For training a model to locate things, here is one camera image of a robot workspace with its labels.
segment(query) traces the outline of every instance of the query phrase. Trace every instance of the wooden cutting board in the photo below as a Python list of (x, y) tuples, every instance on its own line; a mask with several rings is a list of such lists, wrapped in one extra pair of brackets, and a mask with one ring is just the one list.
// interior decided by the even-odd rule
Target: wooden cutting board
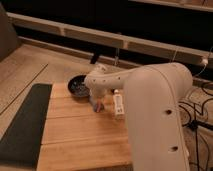
[(95, 113), (88, 99), (75, 99), (67, 84), (54, 84), (37, 171), (132, 171), (124, 120), (114, 117), (112, 95)]

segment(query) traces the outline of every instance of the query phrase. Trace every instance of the gray floor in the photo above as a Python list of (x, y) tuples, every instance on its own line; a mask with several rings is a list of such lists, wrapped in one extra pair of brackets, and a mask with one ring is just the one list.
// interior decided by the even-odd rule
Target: gray floor
[[(27, 44), (22, 45), (8, 58), (0, 62), (0, 138), (33, 84), (68, 82), (75, 75), (88, 73), (93, 67), (85, 59)], [(120, 70), (120, 68), (108, 67), (111, 72)], [(191, 100), (197, 103), (202, 103), (208, 98), (200, 89), (196, 89), (191, 96)], [(211, 115), (213, 113), (213, 102), (209, 102), (207, 108), (210, 114), (209, 121), (213, 123), (213, 116)], [(205, 129), (200, 129), (200, 132), (208, 140), (211, 151), (213, 151), (212, 134)], [(189, 159), (196, 161), (194, 135), (187, 129), (184, 130), (184, 133), (190, 151)], [(201, 139), (200, 149), (201, 165), (204, 166), (207, 150)], [(31, 171), (34, 169), (0, 166), (0, 170)]]

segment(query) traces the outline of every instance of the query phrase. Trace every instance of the black rubber mat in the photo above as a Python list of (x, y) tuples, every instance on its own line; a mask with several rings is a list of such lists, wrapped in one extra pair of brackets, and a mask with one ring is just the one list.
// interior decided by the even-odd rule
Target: black rubber mat
[(0, 141), (0, 163), (36, 167), (52, 85), (32, 86)]

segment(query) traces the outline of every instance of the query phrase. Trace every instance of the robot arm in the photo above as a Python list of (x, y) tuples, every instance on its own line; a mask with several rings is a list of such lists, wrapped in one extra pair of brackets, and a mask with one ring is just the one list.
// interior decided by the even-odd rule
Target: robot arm
[(189, 171), (178, 110), (178, 101), (192, 86), (189, 70), (169, 63), (147, 65), (116, 76), (104, 71), (102, 66), (96, 68), (85, 84), (95, 97), (103, 96), (105, 88), (124, 89), (134, 171)]

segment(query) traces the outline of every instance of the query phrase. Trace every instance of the wooden board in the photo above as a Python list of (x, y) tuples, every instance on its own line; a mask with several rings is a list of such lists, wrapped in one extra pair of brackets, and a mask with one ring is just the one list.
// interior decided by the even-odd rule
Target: wooden board
[(100, 138), (43, 145), (39, 161), (39, 171), (77, 171), (130, 165), (131, 158), (127, 138)]
[(125, 123), (107, 116), (47, 119), (42, 144), (127, 137)]
[(103, 103), (95, 113), (66, 83), (53, 85), (37, 171), (132, 171), (125, 122), (115, 119), (111, 94)]

